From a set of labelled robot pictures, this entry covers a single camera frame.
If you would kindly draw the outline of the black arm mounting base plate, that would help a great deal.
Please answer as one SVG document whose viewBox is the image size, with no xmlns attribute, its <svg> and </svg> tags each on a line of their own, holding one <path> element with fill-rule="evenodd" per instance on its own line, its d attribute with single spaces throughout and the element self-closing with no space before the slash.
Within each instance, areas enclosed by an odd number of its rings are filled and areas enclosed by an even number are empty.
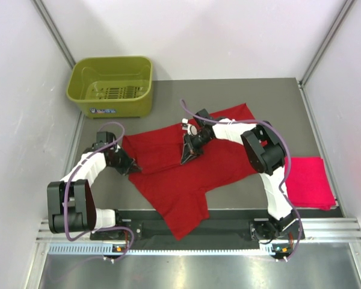
<svg viewBox="0 0 361 289">
<path fill-rule="evenodd" d="M 255 249 L 259 241 L 304 237 L 297 219 L 277 223 L 266 209 L 209 210 L 209 218 L 180 240 L 155 210 L 120 210 L 119 216 L 134 232 L 133 249 Z"/>
</svg>

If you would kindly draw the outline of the red t shirt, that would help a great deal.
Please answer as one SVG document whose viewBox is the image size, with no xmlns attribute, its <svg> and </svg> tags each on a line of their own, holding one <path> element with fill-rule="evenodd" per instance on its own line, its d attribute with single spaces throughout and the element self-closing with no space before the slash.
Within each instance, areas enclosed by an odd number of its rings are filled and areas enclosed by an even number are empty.
<svg viewBox="0 0 361 289">
<path fill-rule="evenodd" d="M 206 192 L 256 174 L 243 145 L 212 140 L 203 154 L 181 164 L 181 125 L 126 135 L 122 147 L 141 167 L 129 180 L 160 213 L 177 240 L 209 218 Z"/>
</svg>

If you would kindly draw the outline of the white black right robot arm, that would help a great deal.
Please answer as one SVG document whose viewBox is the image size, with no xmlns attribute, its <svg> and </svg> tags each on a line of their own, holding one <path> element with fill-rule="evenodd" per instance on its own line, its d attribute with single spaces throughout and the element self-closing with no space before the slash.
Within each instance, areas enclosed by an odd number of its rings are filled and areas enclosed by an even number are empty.
<svg viewBox="0 0 361 289">
<path fill-rule="evenodd" d="M 181 164 L 196 159 L 202 147 L 211 140 L 227 140 L 242 145 L 251 167 L 261 177 L 267 197 L 269 229 L 266 236 L 257 230 L 254 237 L 271 242 L 292 235 L 292 226 L 298 225 L 297 238 L 303 236 L 303 225 L 298 210 L 289 200 L 286 180 L 291 171 L 291 156 L 282 136 L 266 121 L 214 118 L 205 109 L 193 115 L 196 124 L 183 119 L 181 127 L 183 152 Z"/>
</svg>

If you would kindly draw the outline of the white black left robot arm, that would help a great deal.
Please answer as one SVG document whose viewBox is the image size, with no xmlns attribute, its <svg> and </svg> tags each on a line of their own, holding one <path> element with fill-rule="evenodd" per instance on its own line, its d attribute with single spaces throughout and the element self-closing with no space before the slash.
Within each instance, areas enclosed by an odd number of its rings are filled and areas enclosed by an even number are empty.
<svg viewBox="0 0 361 289">
<path fill-rule="evenodd" d="M 91 192 L 94 181 L 107 167 L 123 176 L 141 171 L 116 136 L 101 131 L 70 173 L 47 186 L 48 223 L 53 234 L 103 229 L 113 239 L 123 235 L 125 228 L 117 210 L 96 208 Z"/>
</svg>

